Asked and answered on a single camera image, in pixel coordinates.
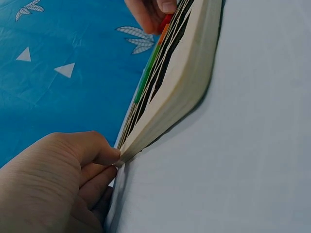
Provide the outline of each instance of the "white triangle pattern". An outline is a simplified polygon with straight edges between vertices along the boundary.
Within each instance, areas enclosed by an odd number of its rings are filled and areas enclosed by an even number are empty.
[[[75,65],[75,63],[71,63],[68,65],[61,66],[61,67],[57,67],[54,70],[57,71],[58,73],[64,75],[64,76],[66,76],[67,78],[71,78],[74,65]]]
[[[18,61],[24,61],[24,62],[31,62],[29,47],[27,47],[27,48],[20,54],[20,56],[17,57],[16,60],[18,60]]]

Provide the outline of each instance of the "finger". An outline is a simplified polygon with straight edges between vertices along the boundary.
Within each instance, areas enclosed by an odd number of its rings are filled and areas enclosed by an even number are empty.
[[[151,34],[155,31],[150,14],[142,0],[125,0],[128,9],[131,11],[137,23],[145,33]]]
[[[77,197],[72,206],[66,232],[102,232],[100,221],[80,197]]]
[[[116,175],[117,169],[110,166],[80,188],[78,195],[86,202],[88,209],[99,201]]]
[[[120,151],[112,148],[98,132],[53,133],[45,137],[47,144],[54,143],[61,151],[76,157],[84,166],[91,162],[111,165],[118,161]]]
[[[104,171],[107,167],[109,166],[94,163],[85,165],[81,169],[80,187],[82,187],[86,182],[93,179],[96,175]]]
[[[101,224],[103,224],[103,222],[105,221],[107,217],[112,192],[113,192],[113,188],[108,187],[104,195],[101,197],[100,201],[96,204],[96,206],[93,209],[94,216],[101,222]]]
[[[160,10],[166,14],[173,14],[177,9],[176,0],[156,0]]]

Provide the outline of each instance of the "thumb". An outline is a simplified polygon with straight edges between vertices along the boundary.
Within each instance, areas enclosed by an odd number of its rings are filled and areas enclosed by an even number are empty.
[[[160,10],[167,14],[173,14],[176,11],[176,0],[156,0]]]

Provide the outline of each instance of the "hand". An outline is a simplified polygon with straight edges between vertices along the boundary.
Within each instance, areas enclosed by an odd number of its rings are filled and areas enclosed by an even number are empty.
[[[158,26],[166,14],[176,11],[176,0],[125,0],[138,24],[148,34],[158,34]]]
[[[102,232],[119,157],[96,132],[37,141],[0,169],[0,232]]]

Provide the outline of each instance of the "light gray fabric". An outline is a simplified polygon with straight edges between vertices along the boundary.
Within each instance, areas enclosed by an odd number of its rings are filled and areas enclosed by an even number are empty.
[[[110,232],[311,232],[310,62],[310,0],[228,0],[203,104],[119,171]]]

